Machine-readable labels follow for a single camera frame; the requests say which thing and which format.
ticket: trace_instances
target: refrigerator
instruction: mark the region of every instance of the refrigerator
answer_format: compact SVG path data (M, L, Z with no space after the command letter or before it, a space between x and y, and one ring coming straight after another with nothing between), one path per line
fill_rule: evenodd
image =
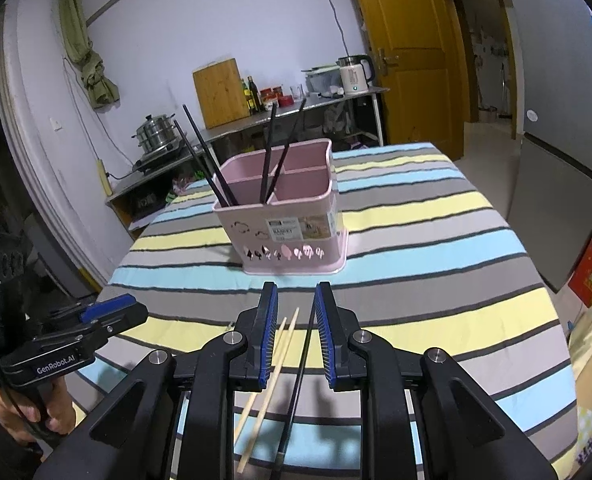
M592 235L592 12L584 0L512 0L525 134L507 221L558 291Z

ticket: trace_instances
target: pink plastic container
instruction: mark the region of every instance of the pink plastic container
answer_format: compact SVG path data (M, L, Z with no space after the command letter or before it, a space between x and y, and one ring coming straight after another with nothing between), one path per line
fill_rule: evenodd
M283 147L272 149L270 177ZM265 151L243 153L221 167L239 206L213 211L249 274L329 274L345 265L347 230L338 211L338 185L329 139L292 144L276 188L260 203Z

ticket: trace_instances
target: wall outlet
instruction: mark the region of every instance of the wall outlet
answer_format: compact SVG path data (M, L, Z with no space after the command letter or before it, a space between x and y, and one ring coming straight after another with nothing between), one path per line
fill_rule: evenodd
M53 117L50 117L50 122L52 123L52 128L55 132L62 129L62 125Z

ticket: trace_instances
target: chopstick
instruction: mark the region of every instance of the chopstick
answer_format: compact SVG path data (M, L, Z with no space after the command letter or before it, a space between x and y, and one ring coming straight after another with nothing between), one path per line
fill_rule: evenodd
M278 356L278 361L276 363L276 367L274 368L274 373L272 374L272 378L269 380L269 386L267 387L267 393L265 395L265 400L263 401L263 405L258 412L258 416L256 417L256 423L252 428L252 434L247 441L247 447L245 448L245 452L240 457L240 462L238 462L237 472L242 473L249 462L249 458L252 455L252 451L254 449L254 444L256 444L256 439L258 434L260 433L260 427L263 423L263 419L265 418L265 413L267 413L267 408L269 407L269 402L272 400L272 394L274 389L276 388L276 383L278 382L278 376L281 373L282 364L285 361L285 357L287 356L287 351L290 347L290 343L292 342L292 337L294 336L294 327L296 326L296 318L298 317L298 308L296 312L294 312L294 316L292 317L292 321L290 322L290 327L287 331L287 340L284 344L281 345L281 353Z
M287 140L285 141L285 144L282 148L281 158L278 161L278 165L276 165L276 169L274 170L274 177L272 179L272 183L269 186L269 190L267 191L267 195L265 197L265 203L267 203L267 201L269 200L269 197L271 197L272 193L274 192L274 188L276 187L276 182L278 182L278 175L281 173L282 165L285 162L285 157L287 156L287 151L289 150L290 144L292 143L292 141L294 140L294 137L296 136L296 124L298 124L298 119L300 118L300 115L303 113L303 108L305 107L305 101L307 101L307 98L303 98L303 100L300 102L300 107L298 108L298 114L296 115L296 120L294 121L294 126L292 126L292 130L291 130L289 136L287 137Z
M287 318L283 317L282 323L278 327L278 332L276 332L276 339L274 340L274 349L277 351L282 349L280 346L280 344L282 343L281 335L282 335L282 331L285 328L285 323L287 323ZM247 422L247 417L249 416L249 412L251 412L251 410L252 410L252 406L254 405L254 401L256 400L257 396L258 396L258 392L252 392L252 394L249 396L249 399L247 399L247 403L245 404L245 407L243 408L243 412L240 414L240 419L238 420L238 424L236 425L236 429L234 429L234 446L236 446L236 441L240 437L240 433L243 431L243 428L245 427L245 423Z
M292 398L290 399L290 406L287 409L287 422L282 427L281 439L278 443L278 452L276 452L276 459L272 472L269 475L269 480L279 480L281 477L282 464L285 460L285 453L287 452L287 445L292 434L292 425L294 424L294 415L296 414L296 406L298 405L298 398L300 397L300 386L302 385L302 377L305 374L305 363L307 362L307 355L310 352L311 330L314 327L314 314L316 309L311 305L310 322L307 325L307 333L305 334L305 342L302 346L300 354L300 363L298 364L298 373L292 390Z
M276 118L276 103L272 103L272 116L269 119L269 130L267 132L267 142L265 144L265 160L263 161L263 176L260 180L260 199L259 202L267 202L267 177L269 176L269 161L272 158L272 139L274 138L274 119Z
M209 171L207 171L207 168L202 163L202 160L200 158L198 158L198 155L196 155L196 152L192 148L192 145L189 143L189 140L187 140L187 136L185 135L185 132L183 131L183 129L180 127L180 124L178 124L178 121L174 121L174 126L176 127L176 129L180 133L181 137L183 137L183 140L185 141L185 145L187 146L189 153L191 153L192 157L196 161L196 164L198 164L198 166L200 166L201 171L204 173L205 179L207 179L207 183L212 188L214 195L216 195L216 198L218 199L218 203L220 204L220 207L229 207L230 204L227 202L227 200L225 200L225 197L220 193L220 190L218 190L218 187L216 186L216 184L214 184L214 181L212 180L212 177L211 177L211 173Z
M194 133L196 134L196 137L198 138L198 142L201 143L201 146L204 149L205 156L209 159L210 164L214 168L214 173L216 174L216 178L218 179L218 182L220 183L220 187L222 188L223 193L227 197L228 202L230 203L230 205L238 205L238 200L236 200L236 196L232 193L230 185L227 183L225 178L222 176L222 173L220 172L220 167L218 166L218 164L216 164L216 161L212 157L212 152L210 152L209 148L207 147L207 144L205 143L205 141L203 140L203 138L201 136L201 133L198 131L198 128L196 127L196 123L192 119L192 116L189 113L189 110L187 109L186 105L183 105L183 110L185 110L185 115L187 115L187 118L189 119L189 122L192 125L192 128L194 129Z

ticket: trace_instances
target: wooden door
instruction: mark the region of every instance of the wooden door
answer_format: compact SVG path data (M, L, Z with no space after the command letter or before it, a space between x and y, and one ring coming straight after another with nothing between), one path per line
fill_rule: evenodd
M358 0L378 65L391 143L463 150L461 82L445 0Z

